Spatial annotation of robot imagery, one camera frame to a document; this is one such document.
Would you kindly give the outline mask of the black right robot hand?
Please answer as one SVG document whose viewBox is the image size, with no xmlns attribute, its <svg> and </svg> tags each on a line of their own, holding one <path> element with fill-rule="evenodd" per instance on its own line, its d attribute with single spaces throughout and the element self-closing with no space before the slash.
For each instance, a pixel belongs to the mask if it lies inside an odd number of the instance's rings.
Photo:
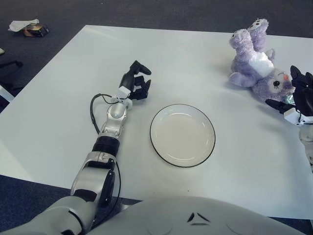
<svg viewBox="0 0 313 235">
<path fill-rule="evenodd" d="M 302 74 L 296 66 L 291 66 L 292 94 L 294 103 L 284 103 L 267 99 L 266 104 L 279 111 L 284 119 L 296 126 L 312 125 L 313 123 L 313 75 Z"/>
</svg>

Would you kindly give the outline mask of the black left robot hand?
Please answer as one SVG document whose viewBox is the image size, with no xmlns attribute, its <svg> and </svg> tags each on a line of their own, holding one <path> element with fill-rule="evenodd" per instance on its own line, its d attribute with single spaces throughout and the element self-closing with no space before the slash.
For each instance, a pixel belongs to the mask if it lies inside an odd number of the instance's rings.
<svg viewBox="0 0 313 235">
<path fill-rule="evenodd" d="M 151 75 L 152 72 L 145 67 L 143 64 L 139 63 L 135 60 L 127 73 L 125 73 L 122 77 L 119 87 L 124 87 L 129 90 L 129 94 L 126 95 L 130 100 L 141 100 L 146 99 L 148 96 L 148 91 L 150 88 L 151 80 L 147 80 L 145 82 L 144 76 L 135 75 L 143 73 L 145 75 Z"/>
</svg>

